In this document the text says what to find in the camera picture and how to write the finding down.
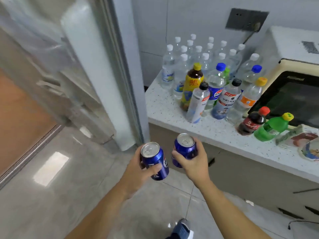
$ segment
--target wall socket panel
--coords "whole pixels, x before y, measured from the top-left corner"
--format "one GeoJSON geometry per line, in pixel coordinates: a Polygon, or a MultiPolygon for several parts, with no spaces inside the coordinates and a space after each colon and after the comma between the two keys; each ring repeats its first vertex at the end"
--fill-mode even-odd
{"type": "Polygon", "coordinates": [[[228,29],[236,29],[242,31],[254,31],[254,25],[260,23],[257,32],[260,31],[269,12],[232,8],[226,24],[228,29]]]}

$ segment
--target hand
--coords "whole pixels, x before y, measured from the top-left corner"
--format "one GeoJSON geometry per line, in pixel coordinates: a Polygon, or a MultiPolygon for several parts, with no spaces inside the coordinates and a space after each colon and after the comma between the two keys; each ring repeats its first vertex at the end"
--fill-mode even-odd
{"type": "Polygon", "coordinates": [[[192,160],[184,158],[183,155],[177,151],[173,151],[173,157],[180,163],[180,165],[185,169],[187,176],[193,181],[194,185],[198,188],[199,185],[210,181],[208,174],[208,160],[207,154],[203,147],[203,144],[197,138],[194,138],[197,148],[197,156],[192,160]]]}
{"type": "Polygon", "coordinates": [[[118,182],[118,185],[122,187],[126,199],[131,198],[139,188],[148,180],[152,175],[157,174],[161,168],[162,164],[156,164],[148,169],[142,169],[142,164],[140,160],[141,148],[143,145],[136,149],[133,158],[127,165],[126,170],[118,182]]]}

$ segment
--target pepsi can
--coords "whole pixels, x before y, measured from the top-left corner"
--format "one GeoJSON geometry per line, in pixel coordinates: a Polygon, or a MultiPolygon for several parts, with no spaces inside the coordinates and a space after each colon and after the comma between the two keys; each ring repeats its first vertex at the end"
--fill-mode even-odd
{"type": "Polygon", "coordinates": [[[141,149],[142,162],[146,168],[149,168],[158,163],[162,164],[162,169],[158,174],[152,175],[154,180],[163,180],[167,177],[169,173],[169,168],[167,166],[167,161],[164,156],[163,149],[159,146],[157,142],[149,142],[144,144],[141,149]]]}
{"type": "MultiPolygon", "coordinates": [[[[186,159],[193,159],[197,156],[197,149],[194,139],[187,133],[181,133],[174,141],[174,150],[183,155],[186,159]]],[[[182,166],[172,156],[173,164],[181,168],[182,166]]]]}

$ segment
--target countertop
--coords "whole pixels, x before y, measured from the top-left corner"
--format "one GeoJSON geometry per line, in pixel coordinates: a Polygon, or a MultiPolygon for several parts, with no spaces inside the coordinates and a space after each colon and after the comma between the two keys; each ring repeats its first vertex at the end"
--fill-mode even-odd
{"type": "Polygon", "coordinates": [[[145,94],[150,123],[174,132],[186,132],[205,143],[319,183],[319,162],[302,159],[297,148],[285,150],[273,140],[261,142],[252,135],[241,136],[233,125],[210,115],[202,117],[197,124],[189,123],[170,91],[161,88],[159,79],[160,73],[145,94]]]}

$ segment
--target red bottle cap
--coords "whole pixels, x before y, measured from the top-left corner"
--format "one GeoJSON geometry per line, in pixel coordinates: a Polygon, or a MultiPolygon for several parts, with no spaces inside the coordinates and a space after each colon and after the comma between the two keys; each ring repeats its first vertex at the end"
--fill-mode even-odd
{"type": "Polygon", "coordinates": [[[266,116],[270,112],[270,109],[266,106],[263,106],[262,108],[259,109],[258,113],[260,115],[266,116]]]}

